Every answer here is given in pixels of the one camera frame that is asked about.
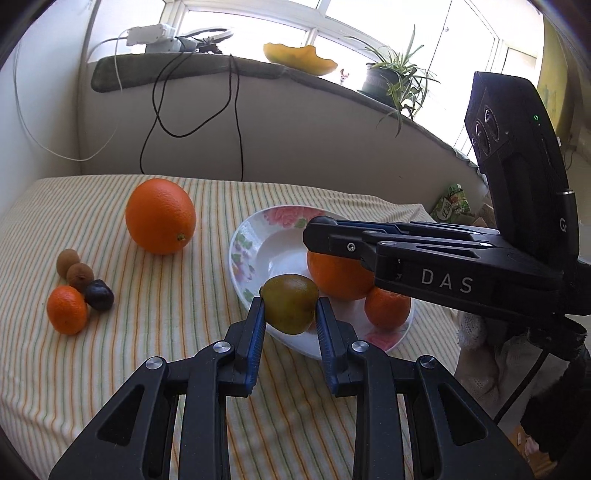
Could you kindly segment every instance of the snack bag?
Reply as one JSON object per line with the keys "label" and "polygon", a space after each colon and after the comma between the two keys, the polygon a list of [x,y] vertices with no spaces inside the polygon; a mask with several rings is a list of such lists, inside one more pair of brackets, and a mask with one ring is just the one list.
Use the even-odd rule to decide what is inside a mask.
{"label": "snack bag", "polygon": [[462,225],[466,225],[467,221],[469,221],[468,225],[470,225],[474,221],[474,217],[470,212],[470,205],[468,205],[466,195],[459,183],[450,185],[447,188],[445,194],[439,199],[431,212],[431,217],[436,222],[459,223]]}

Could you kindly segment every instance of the screw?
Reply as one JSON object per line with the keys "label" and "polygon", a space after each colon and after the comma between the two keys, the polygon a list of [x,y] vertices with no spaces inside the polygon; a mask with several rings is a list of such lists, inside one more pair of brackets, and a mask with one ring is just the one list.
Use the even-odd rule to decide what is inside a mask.
{"label": "screw", "polygon": [[357,340],[356,342],[351,343],[351,348],[356,352],[363,353],[369,348],[369,343],[364,342],[363,340]]}
{"label": "screw", "polygon": [[159,356],[151,356],[146,360],[146,368],[149,370],[157,370],[163,365],[163,361]]}
{"label": "screw", "polygon": [[435,368],[435,365],[437,365],[437,360],[431,355],[422,356],[419,362],[424,368]]}
{"label": "screw", "polygon": [[216,342],[213,344],[213,351],[216,353],[225,353],[232,348],[228,342]]}

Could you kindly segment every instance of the orange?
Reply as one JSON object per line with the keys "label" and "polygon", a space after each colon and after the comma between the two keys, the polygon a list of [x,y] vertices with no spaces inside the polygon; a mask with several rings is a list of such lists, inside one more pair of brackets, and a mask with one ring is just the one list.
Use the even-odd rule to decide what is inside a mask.
{"label": "orange", "polygon": [[322,292],[338,300],[359,300],[374,286],[374,274],[358,260],[308,252],[312,280]]}
{"label": "orange", "polygon": [[410,297],[374,287],[365,299],[368,320],[382,330],[400,327],[410,313]]}
{"label": "orange", "polygon": [[53,328],[60,333],[74,335],[86,325],[86,302],[82,293],[74,287],[57,287],[49,295],[46,309]]}
{"label": "orange", "polygon": [[176,183],[151,179],[138,185],[125,208],[131,238],[156,255],[181,250],[195,233],[197,216],[191,198]]}

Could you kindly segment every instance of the camera lens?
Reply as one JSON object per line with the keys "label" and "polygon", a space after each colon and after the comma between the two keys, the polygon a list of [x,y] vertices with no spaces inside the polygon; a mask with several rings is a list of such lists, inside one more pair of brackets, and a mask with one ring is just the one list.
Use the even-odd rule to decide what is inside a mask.
{"label": "camera lens", "polygon": [[499,125],[496,124],[495,115],[488,107],[484,110],[484,123],[489,128],[495,142],[499,140]]}
{"label": "camera lens", "polygon": [[480,123],[480,120],[476,121],[476,139],[478,140],[478,146],[484,155],[488,155],[491,151],[491,145],[488,143],[488,136],[484,126]]}

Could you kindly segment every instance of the plant pot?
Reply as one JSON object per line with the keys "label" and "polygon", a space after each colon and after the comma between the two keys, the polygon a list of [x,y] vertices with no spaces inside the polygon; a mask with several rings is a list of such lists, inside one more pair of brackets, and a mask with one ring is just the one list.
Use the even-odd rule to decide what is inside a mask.
{"label": "plant pot", "polygon": [[365,76],[365,82],[361,87],[361,93],[367,95],[378,102],[384,103],[392,108],[396,108],[392,97],[388,95],[388,81],[393,85],[399,82],[398,75],[392,70],[388,69],[373,69],[368,65],[368,72]]}

